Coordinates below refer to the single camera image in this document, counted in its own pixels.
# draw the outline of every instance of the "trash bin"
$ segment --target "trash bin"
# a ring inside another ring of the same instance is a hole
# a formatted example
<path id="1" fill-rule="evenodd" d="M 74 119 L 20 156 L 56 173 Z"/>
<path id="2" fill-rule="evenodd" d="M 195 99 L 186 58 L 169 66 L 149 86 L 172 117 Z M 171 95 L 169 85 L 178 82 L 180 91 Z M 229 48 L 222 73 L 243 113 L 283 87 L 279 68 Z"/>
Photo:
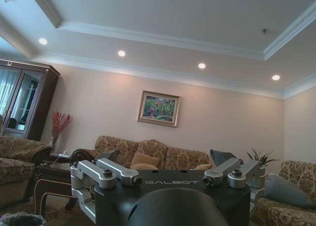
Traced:
<path id="1" fill-rule="evenodd" d="M 7 213 L 0 218 L 0 226 L 44 226 L 46 220 L 41 215 L 29 215 L 25 212 Z"/>

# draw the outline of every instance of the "ceiling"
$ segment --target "ceiling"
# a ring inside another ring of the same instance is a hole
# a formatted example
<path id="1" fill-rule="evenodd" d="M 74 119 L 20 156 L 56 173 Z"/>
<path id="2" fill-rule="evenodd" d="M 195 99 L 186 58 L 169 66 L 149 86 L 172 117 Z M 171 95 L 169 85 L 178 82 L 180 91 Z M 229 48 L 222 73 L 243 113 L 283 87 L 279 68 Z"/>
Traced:
<path id="1" fill-rule="evenodd" d="M 1 0 L 0 55 L 284 98 L 316 80 L 315 19 L 316 0 Z"/>
<path id="2" fill-rule="evenodd" d="M 10 43 L 0 37 L 0 54 L 2 57 L 26 59 L 26 57 Z"/>

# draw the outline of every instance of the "display cabinet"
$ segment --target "display cabinet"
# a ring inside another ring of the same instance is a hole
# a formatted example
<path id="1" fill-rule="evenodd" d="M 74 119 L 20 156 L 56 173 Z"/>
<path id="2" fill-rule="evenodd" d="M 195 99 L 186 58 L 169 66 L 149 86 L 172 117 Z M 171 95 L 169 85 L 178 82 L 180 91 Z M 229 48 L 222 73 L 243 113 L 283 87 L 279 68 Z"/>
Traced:
<path id="1" fill-rule="evenodd" d="M 59 75 L 51 65 L 0 58 L 1 135 L 40 140 Z"/>

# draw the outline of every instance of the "metal bracket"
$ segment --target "metal bracket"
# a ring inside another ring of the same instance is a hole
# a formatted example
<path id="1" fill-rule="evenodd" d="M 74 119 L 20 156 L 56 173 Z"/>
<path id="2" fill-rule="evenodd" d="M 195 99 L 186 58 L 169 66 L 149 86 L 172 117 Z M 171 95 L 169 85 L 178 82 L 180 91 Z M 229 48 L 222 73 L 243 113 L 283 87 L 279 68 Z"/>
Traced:
<path id="1" fill-rule="evenodd" d="M 208 186 L 217 186 L 223 184 L 223 178 L 233 170 L 240 168 L 240 160 L 230 158 L 214 169 L 208 169 L 204 172 L 203 181 Z"/>
<path id="2" fill-rule="evenodd" d="M 117 178 L 123 185 L 138 186 L 142 182 L 138 171 L 125 168 L 107 158 L 93 164 L 87 160 L 75 162 L 70 167 L 72 195 L 79 200 L 81 210 L 95 223 L 95 204 L 86 187 L 114 188 Z"/>
<path id="3" fill-rule="evenodd" d="M 226 162 L 217 166 L 215 169 L 204 172 L 204 183 L 209 186 L 216 186 L 223 183 L 223 178 L 228 177 L 229 186 L 232 188 L 250 187 L 250 213 L 256 208 L 256 202 L 264 193 L 265 187 L 264 166 L 260 162 L 249 160 L 246 164 L 240 166 L 240 160 L 230 158 Z"/>

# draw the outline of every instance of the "beige wall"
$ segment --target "beige wall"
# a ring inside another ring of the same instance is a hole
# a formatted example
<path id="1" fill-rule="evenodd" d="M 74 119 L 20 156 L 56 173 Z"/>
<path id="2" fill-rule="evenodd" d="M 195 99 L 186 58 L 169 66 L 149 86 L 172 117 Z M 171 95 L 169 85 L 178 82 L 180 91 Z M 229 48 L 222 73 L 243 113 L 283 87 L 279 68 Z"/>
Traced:
<path id="1" fill-rule="evenodd" d="M 316 88 L 285 100 L 285 159 L 316 163 Z"/>
<path id="2" fill-rule="evenodd" d="M 230 151 L 246 158 L 246 151 L 273 151 L 284 158 L 284 101 L 221 91 L 193 85 L 83 70 L 60 65 L 62 74 L 52 111 L 74 116 L 72 125 L 60 136 L 57 151 L 71 153 L 92 149 L 99 135 L 129 140 L 156 139 L 168 146 L 209 152 Z M 137 122 L 143 90 L 181 96 L 179 127 Z M 42 141 L 49 142 L 51 118 Z M 280 162 L 272 163 L 277 172 Z"/>

